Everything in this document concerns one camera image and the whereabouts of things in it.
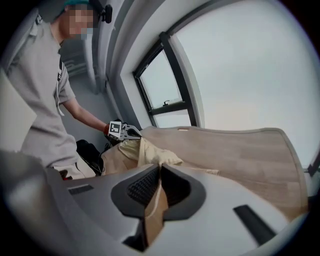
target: gray t-shirt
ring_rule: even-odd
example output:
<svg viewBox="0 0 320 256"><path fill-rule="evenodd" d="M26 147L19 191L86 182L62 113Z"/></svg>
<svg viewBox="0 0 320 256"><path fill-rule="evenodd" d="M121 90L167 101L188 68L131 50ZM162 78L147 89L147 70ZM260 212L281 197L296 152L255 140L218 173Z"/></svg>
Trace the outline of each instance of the gray t-shirt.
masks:
<svg viewBox="0 0 320 256"><path fill-rule="evenodd" d="M57 97L59 49L50 24L42 22L8 70L12 85L37 114L21 151L39 158L45 167L73 165L78 160L75 138L67 134L57 110L58 98L61 104L75 97L64 65Z"/></svg>

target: white pants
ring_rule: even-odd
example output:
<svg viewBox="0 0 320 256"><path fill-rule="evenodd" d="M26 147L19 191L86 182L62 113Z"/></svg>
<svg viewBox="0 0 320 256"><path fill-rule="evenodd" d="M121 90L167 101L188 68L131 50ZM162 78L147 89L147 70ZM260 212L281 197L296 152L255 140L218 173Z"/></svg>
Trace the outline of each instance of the white pants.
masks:
<svg viewBox="0 0 320 256"><path fill-rule="evenodd" d="M96 176L94 170L92 170L79 155L76 163L67 166L54 166L53 168L59 172L66 170L68 172L66 178L71 176L73 180L92 178Z"/></svg>

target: man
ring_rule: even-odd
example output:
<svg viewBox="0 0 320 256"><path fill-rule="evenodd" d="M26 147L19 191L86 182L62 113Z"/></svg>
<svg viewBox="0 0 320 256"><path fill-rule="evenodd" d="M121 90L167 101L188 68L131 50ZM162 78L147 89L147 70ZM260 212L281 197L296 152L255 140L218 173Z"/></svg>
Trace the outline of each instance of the man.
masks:
<svg viewBox="0 0 320 256"><path fill-rule="evenodd" d="M41 22L36 26L36 32L31 30L7 74L37 114L21 151L39 158L45 167L67 170L67 177L72 179L94 177L95 172L77 154L75 138L66 132L59 105L63 104L75 119L106 134L109 125L79 105L64 64L57 79L61 63L58 51L64 40L85 33L97 21L98 14L88 1L67 1L53 23Z"/></svg>

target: yellow fabric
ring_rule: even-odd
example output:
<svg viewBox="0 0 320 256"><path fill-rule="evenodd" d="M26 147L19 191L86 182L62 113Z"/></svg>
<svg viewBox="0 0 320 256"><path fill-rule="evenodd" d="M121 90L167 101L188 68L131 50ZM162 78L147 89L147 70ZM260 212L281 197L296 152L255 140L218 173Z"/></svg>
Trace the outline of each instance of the yellow fabric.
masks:
<svg viewBox="0 0 320 256"><path fill-rule="evenodd" d="M163 164L180 165L183 163L175 153L158 148L145 138L125 140L119 144L119 150L127 158L138 161L138 167L148 164L162 166Z"/></svg>

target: person's left arm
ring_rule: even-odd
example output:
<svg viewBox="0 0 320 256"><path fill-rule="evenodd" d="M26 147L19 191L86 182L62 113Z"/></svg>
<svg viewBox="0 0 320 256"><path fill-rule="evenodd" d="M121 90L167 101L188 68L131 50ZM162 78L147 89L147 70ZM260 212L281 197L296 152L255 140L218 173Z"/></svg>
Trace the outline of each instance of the person's left arm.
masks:
<svg viewBox="0 0 320 256"><path fill-rule="evenodd" d="M109 125L96 118L93 114L81 107L76 100L76 96L71 89L67 68L62 64L61 79L58 84L59 102L70 112L73 118L85 125L108 134Z"/></svg>
<svg viewBox="0 0 320 256"><path fill-rule="evenodd" d="M63 103L64 107L70 112L73 118L79 120L81 123L97 129L107 134L109 125L96 118L93 114L81 107L76 98L69 99Z"/></svg>

